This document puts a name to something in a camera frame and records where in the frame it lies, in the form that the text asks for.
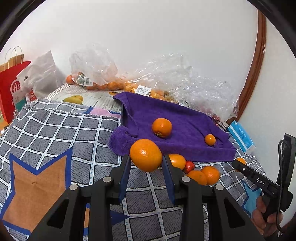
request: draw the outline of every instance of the white wall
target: white wall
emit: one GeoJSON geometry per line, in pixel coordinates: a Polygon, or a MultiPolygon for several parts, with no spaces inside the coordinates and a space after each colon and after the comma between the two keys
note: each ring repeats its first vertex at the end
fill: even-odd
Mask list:
{"type": "MultiPolygon", "coordinates": [[[[276,181],[279,172],[278,142],[284,134],[296,137],[296,59],[284,38],[267,21],[262,69],[240,123],[253,139],[255,155],[267,177],[276,181]]],[[[289,189],[294,194],[284,214],[288,222],[296,210],[296,168],[289,189]]]]}
{"type": "Polygon", "coordinates": [[[46,0],[13,33],[0,62],[17,45],[28,60],[51,50],[68,75],[70,54],[99,42],[124,73],[183,53],[202,76],[230,81],[239,95],[256,36],[257,9],[247,0],[46,0]]]}

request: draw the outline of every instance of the paper bag handle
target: paper bag handle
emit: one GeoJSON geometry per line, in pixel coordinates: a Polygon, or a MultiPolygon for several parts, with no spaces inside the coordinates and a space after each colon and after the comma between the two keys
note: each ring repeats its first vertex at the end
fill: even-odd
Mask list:
{"type": "MultiPolygon", "coordinates": [[[[15,47],[15,48],[10,48],[9,50],[11,50],[11,49],[14,49],[15,50],[15,57],[17,56],[17,50],[16,50],[16,48],[20,48],[20,51],[21,51],[21,53],[22,53],[22,48],[20,47],[20,46],[17,46],[17,47],[15,47]]],[[[6,57],[7,57],[7,54],[8,54],[8,52],[9,52],[9,50],[6,52],[6,55],[5,55],[5,59],[4,59],[4,63],[6,63],[6,57]]]]}

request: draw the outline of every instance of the newspaper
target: newspaper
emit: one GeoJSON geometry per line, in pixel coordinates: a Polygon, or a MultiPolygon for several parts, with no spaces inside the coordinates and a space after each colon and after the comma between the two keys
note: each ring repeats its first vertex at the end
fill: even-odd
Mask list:
{"type": "Polygon", "coordinates": [[[45,99],[63,101],[66,97],[81,95],[83,105],[98,107],[113,112],[121,113],[121,103],[113,99],[116,93],[122,91],[90,91],[79,85],[63,85],[50,93],[45,99]]]}

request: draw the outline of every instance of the metal screw head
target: metal screw head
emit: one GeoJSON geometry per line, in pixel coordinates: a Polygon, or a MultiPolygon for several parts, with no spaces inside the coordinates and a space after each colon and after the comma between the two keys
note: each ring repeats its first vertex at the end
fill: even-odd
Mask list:
{"type": "Polygon", "coordinates": [[[186,183],[187,183],[187,182],[190,182],[190,180],[191,180],[191,179],[190,179],[190,177],[188,177],[188,176],[184,176],[184,177],[182,177],[182,181],[183,181],[183,182],[186,182],[186,183]]]}
{"type": "Polygon", "coordinates": [[[111,182],[111,180],[112,180],[112,178],[109,176],[103,178],[103,182],[105,182],[105,183],[111,182]]]}
{"type": "Polygon", "coordinates": [[[224,187],[223,187],[221,184],[217,184],[217,185],[215,186],[215,188],[216,188],[217,190],[219,190],[219,191],[221,191],[221,190],[224,189],[224,187]]]}
{"type": "Polygon", "coordinates": [[[76,190],[78,188],[78,185],[77,184],[71,184],[69,188],[70,188],[70,190],[74,191],[74,190],[76,190]]]}

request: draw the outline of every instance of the orange star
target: orange star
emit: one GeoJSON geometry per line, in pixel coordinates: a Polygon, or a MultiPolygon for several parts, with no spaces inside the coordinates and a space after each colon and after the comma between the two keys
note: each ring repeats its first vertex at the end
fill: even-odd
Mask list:
{"type": "Polygon", "coordinates": [[[10,155],[12,192],[0,218],[6,226],[29,235],[71,184],[72,148],[36,170],[10,155]]]}

